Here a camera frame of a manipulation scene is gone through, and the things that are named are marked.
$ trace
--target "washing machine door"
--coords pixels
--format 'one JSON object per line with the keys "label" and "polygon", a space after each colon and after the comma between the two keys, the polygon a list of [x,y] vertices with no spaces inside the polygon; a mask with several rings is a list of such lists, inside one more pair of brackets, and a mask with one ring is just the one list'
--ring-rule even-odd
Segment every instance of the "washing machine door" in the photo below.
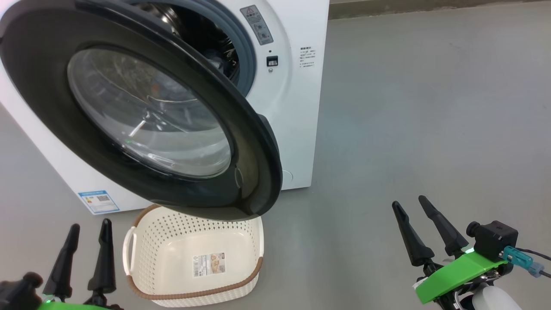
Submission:
{"label": "washing machine door", "polygon": [[0,57],[41,121],[98,172],[187,214],[243,220],[282,186],[269,124],[155,17],[110,0],[22,0]]}

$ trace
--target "teal connector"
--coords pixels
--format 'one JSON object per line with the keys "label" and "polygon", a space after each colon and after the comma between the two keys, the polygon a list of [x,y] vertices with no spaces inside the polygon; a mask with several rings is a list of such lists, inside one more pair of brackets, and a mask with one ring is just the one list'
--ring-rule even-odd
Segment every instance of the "teal connector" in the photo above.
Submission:
{"label": "teal connector", "polygon": [[520,266],[528,270],[528,272],[534,277],[540,277],[542,275],[541,271],[545,269],[542,264],[534,262],[532,257],[513,247],[505,247],[501,258],[512,263],[513,265]]}
{"label": "teal connector", "polygon": [[501,258],[526,270],[534,263],[533,258],[510,246],[505,247]]}

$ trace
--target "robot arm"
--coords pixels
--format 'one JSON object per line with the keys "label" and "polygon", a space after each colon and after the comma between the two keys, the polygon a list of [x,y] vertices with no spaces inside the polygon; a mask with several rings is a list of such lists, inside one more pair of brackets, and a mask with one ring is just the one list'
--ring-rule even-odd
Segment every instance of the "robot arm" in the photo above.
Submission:
{"label": "robot arm", "polygon": [[517,230],[498,221],[487,225],[472,222],[467,235],[476,243],[473,249],[463,251],[468,242],[459,231],[425,196],[420,196],[419,202],[440,233],[446,253],[455,257],[446,266],[433,262],[434,252],[409,224],[402,206],[398,201],[392,204],[409,259],[413,266],[423,266],[425,276],[414,285],[422,303],[433,301],[444,310],[519,310],[505,291],[493,286],[494,281],[509,274],[513,265],[528,270],[534,277],[549,275],[543,265],[515,248]]}
{"label": "robot arm", "polygon": [[36,294],[36,289],[42,285],[42,278],[34,272],[28,272],[22,280],[0,282],[0,310],[123,310],[116,304],[108,306],[104,295],[116,290],[113,232],[111,221],[107,218],[101,225],[100,253],[94,276],[88,283],[92,297],[84,304],[65,303],[65,299],[70,298],[73,292],[71,268],[79,234],[80,226],[72,225],[44,286],[44,301]]}

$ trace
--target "front-loading washing machine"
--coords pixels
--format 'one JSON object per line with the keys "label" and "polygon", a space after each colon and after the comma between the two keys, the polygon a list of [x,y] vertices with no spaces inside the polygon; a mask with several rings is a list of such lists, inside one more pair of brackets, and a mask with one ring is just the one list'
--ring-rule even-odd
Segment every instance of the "front-loading washing machine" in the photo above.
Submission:
{"label": "front-loading washing machine", "polygon": [[94,214],[311,184],[328,0],[0,4],[0,103]]}

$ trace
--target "baseboard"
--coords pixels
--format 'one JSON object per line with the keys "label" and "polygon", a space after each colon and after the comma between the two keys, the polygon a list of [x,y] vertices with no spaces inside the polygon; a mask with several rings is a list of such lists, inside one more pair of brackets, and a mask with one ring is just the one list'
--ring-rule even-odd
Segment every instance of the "baseboard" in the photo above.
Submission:
{"label": "baseboard", "polygon": [[538,1],[546,0],[363,0],[330,4],[329,19]]}

